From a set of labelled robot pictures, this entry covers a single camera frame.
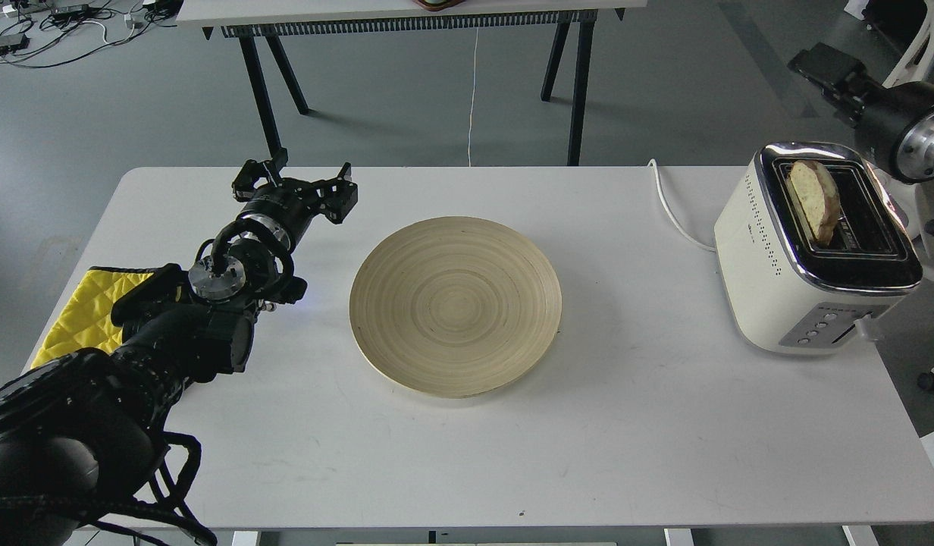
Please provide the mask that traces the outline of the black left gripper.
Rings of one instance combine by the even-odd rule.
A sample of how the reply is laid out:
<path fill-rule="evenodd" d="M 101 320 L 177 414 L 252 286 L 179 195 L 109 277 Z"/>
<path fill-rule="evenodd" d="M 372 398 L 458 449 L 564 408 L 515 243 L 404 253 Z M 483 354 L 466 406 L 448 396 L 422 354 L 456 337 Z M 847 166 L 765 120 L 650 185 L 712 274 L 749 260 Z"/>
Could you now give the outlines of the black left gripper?
<path fill-rule="evenodd" d="M 317 215 L 342 224 L 359 201 L 352 163 L 343 163 L 335 177 L 306 182 L 282 177 L 287 162 L 283 146 L 263 162 L 245 161 L 232 183 L 233 197 L 244 204 L 238 220 L 258 222 L 274 237 L 303 237 Z"/>

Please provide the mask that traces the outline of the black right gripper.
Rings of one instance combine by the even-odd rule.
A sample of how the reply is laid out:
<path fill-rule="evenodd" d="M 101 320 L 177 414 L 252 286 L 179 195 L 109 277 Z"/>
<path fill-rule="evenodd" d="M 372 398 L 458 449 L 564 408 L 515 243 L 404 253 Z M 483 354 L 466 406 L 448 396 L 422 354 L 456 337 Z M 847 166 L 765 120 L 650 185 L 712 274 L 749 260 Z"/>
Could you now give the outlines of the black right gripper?
<path fill-rule="evenodd" d="M 873 165 L 905 184 L 934 180 L 934 84 L 881 89 L 867 103 L 865 64 L 824 42 L 796 53 L 787 68 L 816 86 L 839 120 L 859 121 L 856 144 Z"/>

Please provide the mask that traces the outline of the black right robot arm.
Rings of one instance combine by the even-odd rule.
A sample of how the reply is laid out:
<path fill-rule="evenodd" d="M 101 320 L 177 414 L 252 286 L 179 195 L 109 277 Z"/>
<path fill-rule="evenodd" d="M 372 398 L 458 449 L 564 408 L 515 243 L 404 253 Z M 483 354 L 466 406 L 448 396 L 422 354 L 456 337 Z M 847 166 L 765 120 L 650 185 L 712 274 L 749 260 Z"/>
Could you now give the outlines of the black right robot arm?
<path fill-rule="evenodd" d="M 886 87 L 848 53 L 818 42 L 789 60 L 853 129 L 857 152 L 902 184 L 934 182 L 934 84 Z"/>

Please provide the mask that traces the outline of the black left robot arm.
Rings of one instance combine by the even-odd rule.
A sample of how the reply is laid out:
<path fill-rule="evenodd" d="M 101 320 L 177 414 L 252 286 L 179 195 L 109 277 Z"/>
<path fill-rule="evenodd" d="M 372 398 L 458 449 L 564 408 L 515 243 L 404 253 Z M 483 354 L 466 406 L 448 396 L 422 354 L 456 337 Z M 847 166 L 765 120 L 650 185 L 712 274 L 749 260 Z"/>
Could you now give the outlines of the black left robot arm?
<path fill-rule="evenodd" d="M 197 545 L 217 536 L 186 504 L 202 457 L 166 431 L 193 383 L 242 372 L 259 314 L 303 297 L 293 252 L 318 215 L 341 224 L 359 200 L 352 166 L 305 182 L 287 151 L 248 160 L 232 190 L 243 208 L 190 269 L 169 263 L 112 307 L 112 350 L 85 345 L 0 387 L 0 545 L 61 545 L 76 529 L 159 544 L 105 518 L 176 526 Z"/>

